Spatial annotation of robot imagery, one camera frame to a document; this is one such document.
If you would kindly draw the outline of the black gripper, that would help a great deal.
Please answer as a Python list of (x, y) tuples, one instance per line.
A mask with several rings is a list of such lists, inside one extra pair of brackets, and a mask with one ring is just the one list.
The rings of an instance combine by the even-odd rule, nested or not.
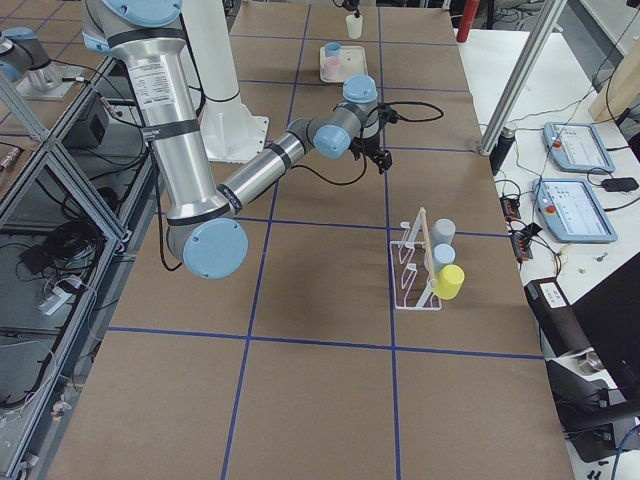
[(358, 11), (359, 10), (360, 1), (359, 0), (344, 0), (343, 8), (347, 11)]
[(364, 129), (351, 142), (349, 150), (354, 159), (361, 157), (374, 163), (380, 174), (392, 166), (392, 154), (381, 146), (380, 133), (387, 123), (398, 121), (397, 112), (388, 103), (380, 102), (367, 116)]

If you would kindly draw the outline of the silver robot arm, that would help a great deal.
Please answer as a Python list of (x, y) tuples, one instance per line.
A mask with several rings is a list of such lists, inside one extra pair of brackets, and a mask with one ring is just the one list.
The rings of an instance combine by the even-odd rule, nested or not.
[(223, 6), (218, 1), (87, 1), (86, 46), (124, 63), (171, 206), (171, 253), (191, 273), (224, 278), (243, 263), (248, 238), (235, 215), (307, 153), (351, 152), (380, 170), (383, 105), (374, 80), (348, 78), (343, 98), (322, 118), (292, 122), (223, 182), (210, 157), (256, 144), (260, 121), (239, 95)]

